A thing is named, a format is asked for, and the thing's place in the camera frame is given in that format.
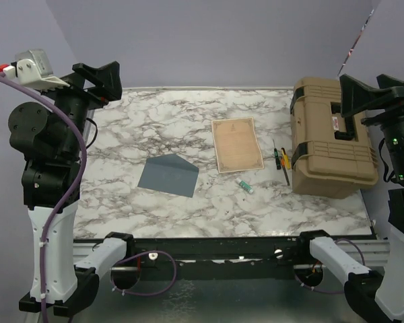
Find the grey-blue envelope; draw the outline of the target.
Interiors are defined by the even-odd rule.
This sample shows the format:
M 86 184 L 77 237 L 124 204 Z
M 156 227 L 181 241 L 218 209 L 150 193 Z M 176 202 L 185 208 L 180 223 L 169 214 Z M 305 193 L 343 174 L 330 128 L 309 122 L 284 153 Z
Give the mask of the grey-blue envelope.
M 147 158 L 138 187 L 192 198 L 199 175 L 197 166 L 177 154 Z

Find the tan letter paper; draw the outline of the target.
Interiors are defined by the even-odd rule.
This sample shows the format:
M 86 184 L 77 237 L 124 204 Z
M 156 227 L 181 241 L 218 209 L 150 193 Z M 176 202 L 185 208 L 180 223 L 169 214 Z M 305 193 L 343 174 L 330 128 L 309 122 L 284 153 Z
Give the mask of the tan letter paper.
M 211 129 L 220 174 L 264 168 L 253 117 L 213 120 Z

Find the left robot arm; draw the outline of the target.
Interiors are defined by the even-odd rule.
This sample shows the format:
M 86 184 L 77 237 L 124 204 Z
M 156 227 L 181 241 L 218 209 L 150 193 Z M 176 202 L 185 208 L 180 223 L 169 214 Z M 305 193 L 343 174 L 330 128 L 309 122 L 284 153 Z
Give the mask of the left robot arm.
M 21 298 L 23 312 L 72 318 L 91 306 L 101 278 L 131 264 L 132 235 L 110 233 L 89 256 L 73 259 L 73 227 L 87 163 L 83 132 L 88 112 L 120 100 L 120 65 L 75 64 L 57 77 L 40 59 L 0 66 L 0 81 L 30 96 L 9 116 L 10 145 L 24 156 L 24 204 L 34 237 L 34 276 Z

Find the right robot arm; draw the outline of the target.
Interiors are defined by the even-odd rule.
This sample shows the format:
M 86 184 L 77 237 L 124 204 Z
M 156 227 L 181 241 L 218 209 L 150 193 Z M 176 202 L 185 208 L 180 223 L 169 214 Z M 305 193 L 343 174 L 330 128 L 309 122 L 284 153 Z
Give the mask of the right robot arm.
M 296 256 L 304 263 L 319 260 L 343 285 L 350 308 L 367 322 L 404 322 L 404 81 L 380 74 L 377 87 L 344 74 L 339 78 L 343 117 L 367 110 L 381 113 L 364 118 L 364 126 L 378 126 L 389 152 L 393 171 L 389 190 L 389 255 L 380 274 L 343 251 L 323 230 L 299 235 Z

